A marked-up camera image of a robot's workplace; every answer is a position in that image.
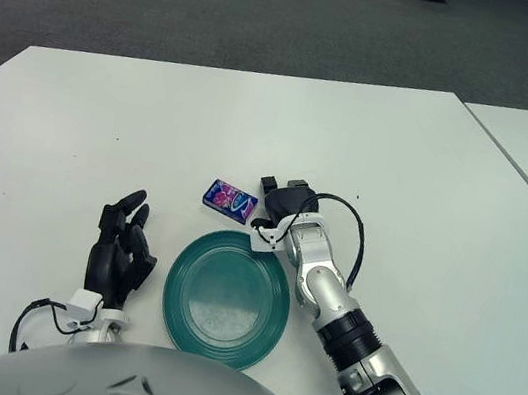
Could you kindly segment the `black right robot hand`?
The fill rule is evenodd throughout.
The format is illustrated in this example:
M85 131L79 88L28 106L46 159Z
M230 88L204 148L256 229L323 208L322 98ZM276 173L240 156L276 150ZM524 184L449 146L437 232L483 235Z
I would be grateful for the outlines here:
M260 184L267 217L252 220L250 226L255 230L260 226L274 229L285 217L294 216L301 212L319 211L317 199L307 205L304 204L305 200L315 196L315 192L310 188L307 181L293 179L288 181L285 187L279 187L274 176L264 176L261 178Z

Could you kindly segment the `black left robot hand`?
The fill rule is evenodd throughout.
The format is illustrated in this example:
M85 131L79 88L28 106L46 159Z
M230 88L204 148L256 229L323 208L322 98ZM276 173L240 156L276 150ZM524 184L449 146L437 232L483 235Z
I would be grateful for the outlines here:
M84 287L102 295L105 308L124 309L128 296L157 264L143 230L150 215L146 197L142 189L103 207L100 235L89 253Z

